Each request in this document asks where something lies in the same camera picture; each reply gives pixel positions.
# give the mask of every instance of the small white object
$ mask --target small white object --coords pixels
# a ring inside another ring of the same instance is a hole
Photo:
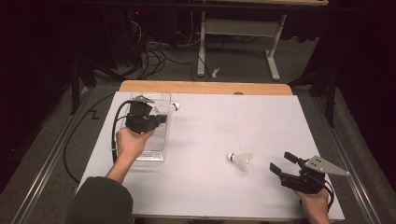
[[[246,172],[250,166],[252,155],[251,152],[242,154],[230,153],[227,155],[227,160],[233,161],[241,170]]]
[[[213,70],[212,77],[216,77],[216,75],[217,75],[219,70],[220,70],[220,68],[217,68],[217,69]]]
[[[170,115],[180,109],[180,104],[173,103],[171,105],[155,105],[153,109],[159,115]]]

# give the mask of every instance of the clear plastic box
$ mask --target clear plastic box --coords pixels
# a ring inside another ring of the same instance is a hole
[[[139,93],[135,92],[131,100],[136,96],[143,95],[146,98],[154,101],[154,103],[148,103],[153,106],[170,105],[172,102],[172,95],[170,93]],[[151,110],[150,115],[158,115],[154,109]],[[148,139],[145,149],[140,157],[137,158],[138,161],[164,161],[166,156],[166,141],[170,127],[171,116],[167,115],[165,123],[160,124],[158,128],[155,129],[154,134]]]

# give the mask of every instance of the gray carpet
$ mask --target gray carpet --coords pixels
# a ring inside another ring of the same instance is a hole
[[[262,56],[262,46],[268,44],[267,40],[253,43],[226,43],[222,50],[214,49],[221,45],[217,41],[209,44],[209,47],[213,49],[207,51],[206,66],[210,71],[220,68],[218,77],[209,81],[273,82],[269,75],[268,66]],[[315,45],[315,41],[299,43],[295,39],[280,42],[276,52],[276,64],[282,78],[281,83],[287,83],[301,75]],[[148,79],[192,80],[193,73],[196,71],[197,48],[172,49],[164,46],[163,52],[172,60],[183,63],[193,62],[193,72],[191,72],[189,65],[167,61],[161,72],[148,77]],[[90,95],[87,103],[81,108],[81,115],[99,100],[119,88],[119,82],[100,78],[102,76],[98,73],[98,85],[95,89],[89,91]],[[342,95],[339,92],[336,95],[337,104],[334,110],[335,129],[329,129],[322,117],[321,99],[311,98],[306,88],[296,89],[294,93],[299,96],[320,155],[344,167],[338,143],[335,141],[338,139],[346,149],[346,153],[350,158],[348,162],[356,169],[356,173],[359,175],[360,181],[369,195],[370,202],[373,204],[382,223],[396,223],[394,212],[392,212],[392,209],[396,206],[394,191],[364,144],[356,123],[348,113]],[[95,111],[94,117],[92,116],[93,112],[88,113],[69,141],[66,149],[67,165],[70,168],[70,172],[78,179],[82,177],[85,166],[91,156],[96,138],[105,121],[111,99],[112,97],[107,98],[93,109]],[[54,146],[59,133],[70,118],[68,115],[70,110],[71,94],[70,90],[68,90],[59,105],[43,123],[41,132],[24,157],[21,166],[0,196],[0,223],[10,223],[12,218],[14,218],[29,188],[34,183],[42,164]],[[355,191],[351,188],[351,181],[348,178],[331,176],[331,180],[346,216],[346,220],[339,223],[379,223],[370,221],[370,218],[366,217],[362,212],[361,204],[357,200]],[[77,185],[66,173],[61,157],[57,161],[50,178],[45,183],[45,187],[26,222],[64,223],[67,206],[73,199]],[[176,222],[152,219],[150,223]]]

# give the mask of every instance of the white stand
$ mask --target white stand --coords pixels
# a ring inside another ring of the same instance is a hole
[[[205,35],[252,35],[272,37],[271,49],[265,51],[265,57],[270,67],[272,79],[279,81],[280,76],[276,69],[274,54],[277,43],[282,34],[286,15],[282,15],[279,21],[234,21],[234,20],[214,20],[207,19],[205,12],[201,19],[201,46],[199,48],[197,76],[203,77],[205,74]]]

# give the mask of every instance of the human hand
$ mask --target human hand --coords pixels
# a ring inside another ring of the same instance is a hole
[[[322,189],[317,194],[305,194],[298,190],[293,190],[300,197],[303,204],[305,216],[310,224],[329,224],[328,199],[329,194]]]
[[[154,130],[147,133],[134,133],[129,128],[121,128],[117,133],[119,159],[135,161],[143,152],[148,139]]]

